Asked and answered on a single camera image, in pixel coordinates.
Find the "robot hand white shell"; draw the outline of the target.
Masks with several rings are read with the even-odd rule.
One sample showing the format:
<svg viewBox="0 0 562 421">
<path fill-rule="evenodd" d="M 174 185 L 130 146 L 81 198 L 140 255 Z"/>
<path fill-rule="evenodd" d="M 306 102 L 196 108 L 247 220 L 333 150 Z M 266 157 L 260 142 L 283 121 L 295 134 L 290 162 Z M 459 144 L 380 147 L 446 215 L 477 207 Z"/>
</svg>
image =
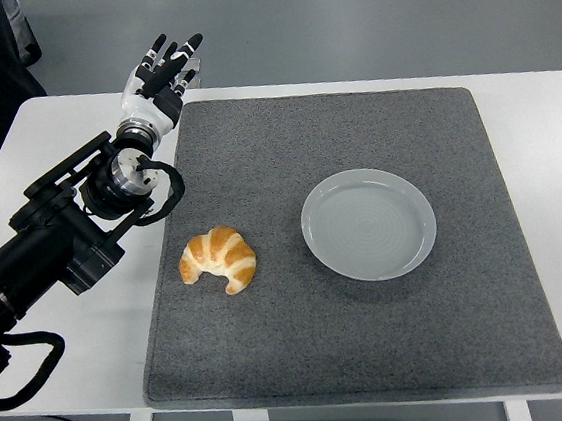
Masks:
<svg viewBox="0 0 562 421">
<path fill-rule="evenodd" d="M 172 131 L 181 116 L 184 94 L 198 75 L 193 56 L 203 39 L 195 33 L 181 45 L 172 42 L 163 50 L 166 36 L 156 38 L 124 87 L 118 134 L 140 130 L 157 144 Z"/>
</svg>

